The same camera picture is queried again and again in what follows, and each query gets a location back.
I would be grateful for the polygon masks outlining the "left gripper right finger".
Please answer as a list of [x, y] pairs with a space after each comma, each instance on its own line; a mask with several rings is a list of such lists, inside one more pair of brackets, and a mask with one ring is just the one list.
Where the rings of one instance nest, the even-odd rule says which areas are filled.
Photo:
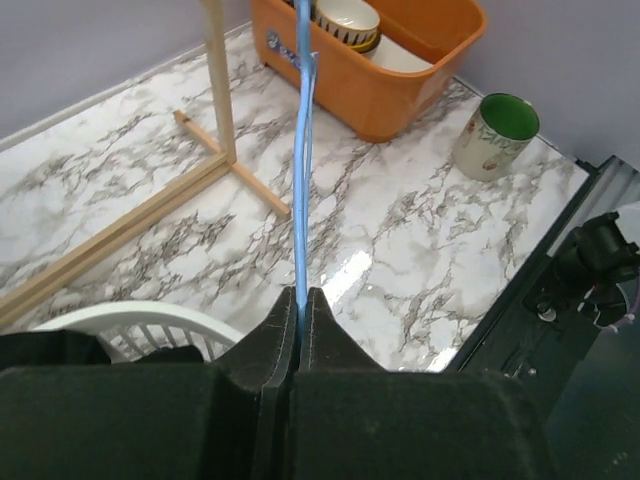
[[385, 373], [336, 321], [320, 288], [309, 292], [294, 376], [294, 477], [364, 479], [379, 422], [371, 382]]

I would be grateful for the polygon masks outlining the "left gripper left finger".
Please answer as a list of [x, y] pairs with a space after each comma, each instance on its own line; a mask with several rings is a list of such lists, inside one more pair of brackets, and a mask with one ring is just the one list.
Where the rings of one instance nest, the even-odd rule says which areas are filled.
[[287, 479], [289, 397], [297, 367], [297, 304], [284, 288], [265, 319], [223, 354], [233, 389], [225, 409], [230, 422], [235, 479]]

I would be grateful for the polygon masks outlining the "light blue wire hanger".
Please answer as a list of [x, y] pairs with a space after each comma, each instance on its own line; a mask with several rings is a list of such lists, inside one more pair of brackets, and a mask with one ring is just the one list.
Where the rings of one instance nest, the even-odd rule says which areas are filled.
[[317, 78], [317, 53], [311, 50], [309, 0], [297, 1], [296, 41], [300, 62], [300, 102], [293, 154], [293, 239], [295, 289], [298, 318], [304, 319], [307, 304], [307, 240], [313, 143], [313, 96]]

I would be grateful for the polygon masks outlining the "black pleated skirt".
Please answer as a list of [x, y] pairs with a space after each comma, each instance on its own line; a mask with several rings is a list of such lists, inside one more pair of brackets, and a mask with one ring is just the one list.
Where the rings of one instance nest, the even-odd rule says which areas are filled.
[[[110, 356], [97, 337], [68, 330], [1, 336], [1, 372], [10, 368], [109, 365]], [[204, 363], [195, 346], [161, 348], [133, 363]]]

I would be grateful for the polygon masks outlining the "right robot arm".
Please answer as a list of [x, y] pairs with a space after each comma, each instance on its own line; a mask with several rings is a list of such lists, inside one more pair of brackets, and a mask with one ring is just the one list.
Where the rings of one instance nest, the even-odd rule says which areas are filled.
[[639, 300], [624, 296], [624, 312], [615, 313], [613, 302], [598, 302], [620, 284], [639, 277], [639, 244], [626, 239], [617, 211], [587, 220], [567, 235], [555, 256], [554, 273], [566, 295], [578, 301], [578, 308], [590, 306], [593, 325], [618, 331], [634, 322]]

